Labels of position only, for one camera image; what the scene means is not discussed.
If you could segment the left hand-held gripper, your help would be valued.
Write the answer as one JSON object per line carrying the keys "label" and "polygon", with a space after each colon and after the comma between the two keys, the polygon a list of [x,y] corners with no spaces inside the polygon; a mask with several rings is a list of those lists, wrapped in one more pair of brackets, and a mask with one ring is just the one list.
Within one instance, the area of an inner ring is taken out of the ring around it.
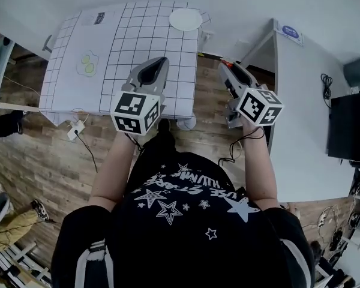
{"label": "left hand-held gripper", "polygon": [[125,81],[113,83],[110,115],[117,131],[144,136],[162,113],[169,59],[157,57],[134,67]]}

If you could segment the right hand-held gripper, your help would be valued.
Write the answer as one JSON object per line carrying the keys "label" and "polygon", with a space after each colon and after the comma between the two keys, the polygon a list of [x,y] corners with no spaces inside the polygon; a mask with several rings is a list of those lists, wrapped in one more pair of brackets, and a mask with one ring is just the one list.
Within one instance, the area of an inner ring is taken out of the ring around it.
{"label": "right hand-held gripper", "polygon": [[[256,87],[256,78],[237,62],[232,64],[231,70],[226,64],[220,63],[218,73],[222,84],[232,97],[226,104],[228,128],[240,127],[241,116],[256,127],[275,124],[284,109],[284,104],[275,92],[269,90],[266,84]],[[235,88],[239,88],[243,94],[239,96]]]}

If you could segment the white round plate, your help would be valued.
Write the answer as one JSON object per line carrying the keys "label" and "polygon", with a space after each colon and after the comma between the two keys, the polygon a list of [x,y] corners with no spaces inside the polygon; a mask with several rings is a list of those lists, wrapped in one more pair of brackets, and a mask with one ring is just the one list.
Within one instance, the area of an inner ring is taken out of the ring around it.
{"label": "white round plate", "polygon": [[169,23],[179,31],[189,32],[201,26],[202,16],[198,10],[179,8],[170,14]]}

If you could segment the person's right forearm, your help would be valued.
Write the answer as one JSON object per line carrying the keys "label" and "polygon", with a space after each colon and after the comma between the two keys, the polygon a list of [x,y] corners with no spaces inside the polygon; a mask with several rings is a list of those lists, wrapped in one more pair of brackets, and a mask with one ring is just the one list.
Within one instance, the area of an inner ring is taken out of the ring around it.
{"label": "person's right forearm", "polygon": [[261,210],[279,208],[277,183],[269,156],[265,132],[241,118],[247,196]]}

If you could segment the person's left forearm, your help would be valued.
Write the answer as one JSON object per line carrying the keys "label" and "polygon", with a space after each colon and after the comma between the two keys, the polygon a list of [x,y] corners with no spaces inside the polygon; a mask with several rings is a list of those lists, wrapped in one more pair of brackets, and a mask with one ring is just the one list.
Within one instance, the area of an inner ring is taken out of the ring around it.
{"label": "person's left forearm", "polygon": [[118,132],[107,157],[95,176],[88,205],[112,211],[125,193],[135,143],[124,133]]}

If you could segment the white checked tablecloth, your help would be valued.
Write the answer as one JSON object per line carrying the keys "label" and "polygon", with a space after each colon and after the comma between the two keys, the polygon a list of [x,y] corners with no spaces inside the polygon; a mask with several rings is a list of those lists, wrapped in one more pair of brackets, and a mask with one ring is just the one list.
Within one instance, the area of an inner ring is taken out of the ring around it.
{"label": "white checked tablecloth", "polygon": [[169,73],[162,115],[194,116],[200,29],[180,31],[170,15],[192,4],[139,1],[83,10],[61,24],[44,75],[39,110],[53,124],[76,112],[106,115],[132,69],[164,56]]}

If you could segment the person's black trouser leg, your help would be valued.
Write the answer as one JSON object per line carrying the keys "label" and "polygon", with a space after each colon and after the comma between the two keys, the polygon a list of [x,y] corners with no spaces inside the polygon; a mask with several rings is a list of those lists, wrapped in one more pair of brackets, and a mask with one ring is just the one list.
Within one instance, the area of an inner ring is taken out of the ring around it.
{"label": "person's black trouser leg", "polygon": [[171,133],[171,123],[169,119],[161,119],[157,127],[158,141],[167,148],[175,147],[175,138]]}

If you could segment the white desk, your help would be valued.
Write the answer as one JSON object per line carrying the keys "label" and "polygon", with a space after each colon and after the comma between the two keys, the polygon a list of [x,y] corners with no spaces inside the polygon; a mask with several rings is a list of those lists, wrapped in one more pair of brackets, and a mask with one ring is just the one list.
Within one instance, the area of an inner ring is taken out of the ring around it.
{"label": "white desk", "polygon": [[271,19],[241,63],[248,66],[274,48],[275,92],[284,104],[271,128],[269,152],[280,202],[309,202],[346,197],[354,176],[349,161],[329,157],[329,108],[321,75],[333,79],[333,97],[350,94],[341,63],[308,37],[303,45],[277,31]]}

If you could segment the blue round label sheet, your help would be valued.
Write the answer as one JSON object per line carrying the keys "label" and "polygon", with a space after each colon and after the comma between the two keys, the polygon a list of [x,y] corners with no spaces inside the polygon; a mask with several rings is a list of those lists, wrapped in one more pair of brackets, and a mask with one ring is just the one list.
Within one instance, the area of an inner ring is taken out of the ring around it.
{"label": "blue round label sheet", "polygon": [[295,43],[297,43],[300,46],[304,45],[304,36],[297,31],[295,28],[289,26],[289,25],[284,25],[281,24],[280,22],[277,22],[275,25],[275,31],[278,32],[279,34],[287,37],[288,39],[294,41]]}

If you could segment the white power strip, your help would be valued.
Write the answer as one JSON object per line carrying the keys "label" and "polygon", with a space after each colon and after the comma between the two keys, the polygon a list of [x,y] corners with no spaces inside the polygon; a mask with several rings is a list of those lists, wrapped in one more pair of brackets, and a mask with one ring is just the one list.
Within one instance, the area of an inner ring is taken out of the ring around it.
{"label": "white power strip", "polygon": [[85,129],[83,121],[70,122],[71,129],[68,131],[67,136],[70,141],[74,141],[76,137]]}

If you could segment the dark grey bag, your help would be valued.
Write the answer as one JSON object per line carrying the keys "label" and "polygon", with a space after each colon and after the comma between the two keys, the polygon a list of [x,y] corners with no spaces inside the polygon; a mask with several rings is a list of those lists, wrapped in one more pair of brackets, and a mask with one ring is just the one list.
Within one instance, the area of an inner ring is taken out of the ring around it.
{"label": "dark grey bag", "polygon": [[360,58],[343,66],[344,77],[351,88],[360,88]]}

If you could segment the black monitor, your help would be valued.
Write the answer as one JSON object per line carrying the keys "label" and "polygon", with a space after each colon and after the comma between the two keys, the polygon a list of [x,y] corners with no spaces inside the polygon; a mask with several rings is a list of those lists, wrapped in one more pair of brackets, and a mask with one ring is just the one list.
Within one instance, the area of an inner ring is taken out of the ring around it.
{"label": "black monitor", "polygon": [[328,155],[360,163],[360,92],[331,100]]}

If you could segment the person's black star shirt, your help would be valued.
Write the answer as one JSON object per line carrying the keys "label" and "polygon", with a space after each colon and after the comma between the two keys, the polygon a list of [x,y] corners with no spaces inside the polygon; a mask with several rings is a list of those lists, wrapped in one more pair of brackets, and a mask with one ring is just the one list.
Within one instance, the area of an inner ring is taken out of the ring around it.
{"label": "person's black star shirt", "polygon": [[91,205],[64,218],[53,288],[74,288],[78,260],[100,241],[115,288],[313,288],[299,220],[282,208],[259,209],[212,161],[176,152],[134,176],[111,211]]}

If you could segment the white metal rack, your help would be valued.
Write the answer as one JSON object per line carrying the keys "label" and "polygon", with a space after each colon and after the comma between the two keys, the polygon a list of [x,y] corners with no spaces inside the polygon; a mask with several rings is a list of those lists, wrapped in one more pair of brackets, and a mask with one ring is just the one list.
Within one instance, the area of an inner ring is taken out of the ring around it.
{"label": "white metal rack", "polygon": [[37,243],[31,242],[24,248],[13,244],[0,252],[0,268],[16,288],[52,288],[50,269],[31,257],[35,249]]}

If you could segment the grey metal bracket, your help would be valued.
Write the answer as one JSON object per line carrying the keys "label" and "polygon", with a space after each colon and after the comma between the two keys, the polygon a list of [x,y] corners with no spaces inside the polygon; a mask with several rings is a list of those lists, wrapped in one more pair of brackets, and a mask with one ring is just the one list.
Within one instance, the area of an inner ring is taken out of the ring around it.
{"label": "grey metal bracket", "polygon": [[45,42],[44,42],[44,44],[43,44],[42,51],[52,53],[53,48],[50,47],[50,41],[51,41],[51,39],[52,39],[52,34],[50,34],[50,35],[46,38],[46,40],[45,40]]}

